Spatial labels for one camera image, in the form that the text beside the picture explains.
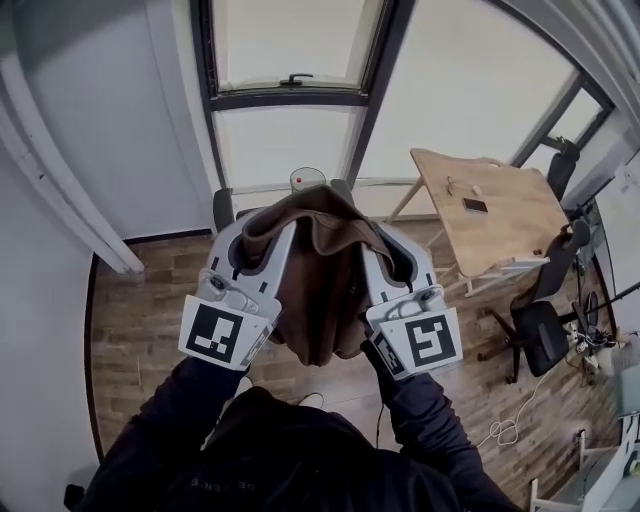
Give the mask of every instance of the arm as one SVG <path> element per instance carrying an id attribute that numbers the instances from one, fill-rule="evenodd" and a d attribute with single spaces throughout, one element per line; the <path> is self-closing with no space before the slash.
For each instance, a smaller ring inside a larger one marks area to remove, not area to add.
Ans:
<path id="1" fill-rule="evenodd" d="M 478 450 L 467 439 L 442 387 L 428 373 L 395 381 L 375 348 L 369 343 L 362 348 L 378 374 L 401 453 L 444 474 L 468 510 L 519 511 L 484 472 Z"/>
<path id="2" fill-rule="evenodd" d="M 79 511 L 155 510 L 163 485 L 200 452 L 242 372 L 188 357 L 122 430 Z"/>

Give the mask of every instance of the wooden table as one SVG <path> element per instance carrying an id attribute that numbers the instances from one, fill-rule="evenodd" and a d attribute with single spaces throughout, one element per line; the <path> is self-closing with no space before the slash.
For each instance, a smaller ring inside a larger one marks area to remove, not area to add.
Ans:
<path id="1" fill-rule="evenodd" d="M 458 283 L 449 289 L 467 284 L 467 296 L 474 295 L 548 261 L 547 247 L 567 218 L 540 171 L 425 149 L 412 149 L 411 156 L 420 178 L 387 222 L 426 186 L 443 224 L 429 244 L 446 233 L 459 270 Z M 466 210 L 463 198 L 484 201 L 488 213 Z M 474 289 L 474 279 L 489 281 Z"/>

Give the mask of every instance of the black office chair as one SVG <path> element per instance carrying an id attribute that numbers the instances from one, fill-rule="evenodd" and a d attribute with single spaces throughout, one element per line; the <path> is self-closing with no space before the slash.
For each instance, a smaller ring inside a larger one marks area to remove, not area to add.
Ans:
<path id="1" fill-rule="evenodd" d="M 544 299 L 560 289 L 578 249 L 589 243 L 589 237 L 587 223 L 577 220 L 565 226 L 551 242 L 545 254 L 549 262 L 540 268 L 535 284 L 511 302 L 513 327 L 494 309 L 485 310 L 504 329 L 507 338 L 503 347 L 479 354 L 478 360 L 488 361 L 512 349 L 513 375 L 507 377 L 508 384 L 518 381 L 521 349 L 527 357 L 531 373 L 536 377 L 547 373 L 569 351 L 562 319 L 551 303 Z"/>
<path id="2" fill-rule="evenodd" d="M 549 174 L 547 174 L 547 183 L 549 183 L 558 201 L 564 196 L 571 175 L 576 170 L 576 162 L 580 160 L 578 146 L 562 137 L 559 140 L 562 144 L 562 149 L 553 155 L 549 165 Z"/>

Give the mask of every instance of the window frame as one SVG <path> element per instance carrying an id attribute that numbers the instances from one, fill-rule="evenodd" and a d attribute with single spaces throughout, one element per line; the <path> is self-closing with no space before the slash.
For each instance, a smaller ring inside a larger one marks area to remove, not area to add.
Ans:
<path id="1" fill-rule="evenodd" d="M 371 139 L 391 74 L 398 59 L 416 0 L 384 0 L 359 89 L 303 85 L 296 87 L 247 88 L 230 91 L 221 91 L 219 88 L 213 13 L 211 10 L 212 1 L 215 0 L 191 0 L 191 24 L 200 93 L 220 186 L 228 188 L 229 183 L 227 183 L 224 172 L 218 136 L 213 122 L 215 112 L 267 106 L 326 105 L 364 107 L 362 122 L 350 155 L 350 161 L 346 166 L 346 173 L 344 176 L 340 176 L 347 181 L 350 188 L 353 188 Z M 584 89 L 600 105 L 602 110 L 587 126 L 578 140 L 573 141 L 582 150 L 604 124 L 611 112 L 615 110 L 615 105 L 580 63 L 547 32 L 509 5 L 506 0 L 484 1 L 533 30 L 563 55 L 578 71 L 577 77 L 565 89 L 553 108 L 547 112 L 546 116 L 534 127 L 527 140 L 523 142 L 511 165 L 515 167 L 524 165 L 541 144 L 558 150 L 561 148 L 561 143 L 551 138 L 549 134 L 569 108 L 578 92 Z"/>
<path id="2" fill-rule="evenodd" d="M 345 176 L 349 186 L 353 187 L 416 0 L 384 0 L 360 88 L 303 85 L 237 91 L 222 91 L 219 87 L 211 1 L 191 0 L 191 23 L 200 92 L 221 187 L 228 187 L 229 184 L 223 171 L 213 113 L 238 108 L 284 105 L 365 107 L 360 133 Z"/>

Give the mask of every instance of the person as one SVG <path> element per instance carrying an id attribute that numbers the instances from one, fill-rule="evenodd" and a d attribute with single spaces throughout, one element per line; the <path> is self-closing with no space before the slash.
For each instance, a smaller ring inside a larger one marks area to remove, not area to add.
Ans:
<path id="1" fill-rule="evenodd" d="M 400 453 L 337 414 L 187 358 L 125 426 L 74 510 L 515 512 L 428 373 L 394 381 L 369 342 Z M 208 444 L 202 449 L 213 430 Z"/>

